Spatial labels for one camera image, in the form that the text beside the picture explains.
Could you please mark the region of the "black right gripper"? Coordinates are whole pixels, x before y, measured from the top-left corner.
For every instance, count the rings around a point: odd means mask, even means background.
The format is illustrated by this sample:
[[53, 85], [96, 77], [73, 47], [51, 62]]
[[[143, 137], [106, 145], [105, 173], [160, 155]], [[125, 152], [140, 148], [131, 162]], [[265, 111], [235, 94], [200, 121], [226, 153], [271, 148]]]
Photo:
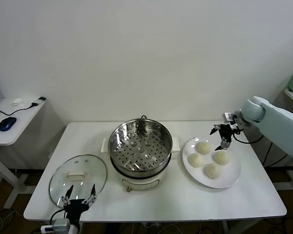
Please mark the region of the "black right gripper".
[[212, 128], [210, 135], [219, 131], [221, 137], [221, 143], [215, 150], [227, 150], [232, 141], [232, 135], [236, 133], [235, 129], [232, 129], [229, 124], [215, 124]]

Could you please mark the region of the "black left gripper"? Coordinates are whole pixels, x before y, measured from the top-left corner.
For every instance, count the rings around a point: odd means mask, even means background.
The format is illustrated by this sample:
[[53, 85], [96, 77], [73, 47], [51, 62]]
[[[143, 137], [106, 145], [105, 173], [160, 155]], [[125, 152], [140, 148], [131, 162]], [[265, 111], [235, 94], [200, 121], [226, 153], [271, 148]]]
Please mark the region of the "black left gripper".
[[75, 226], [80, 225], [80, 218], [83, 212], [89, 210], [89, 204], [93, 204], [96, 200], [96, 187], [93, 184], [90, 195], [85, 200], [83, 199], [73, 199], [69, 200], [72, 194], [74, 185], [66, 191], [65, 196], [61, 197], [63, 208], [66, 212], [65, 218], [69, 220], [69, 223]]

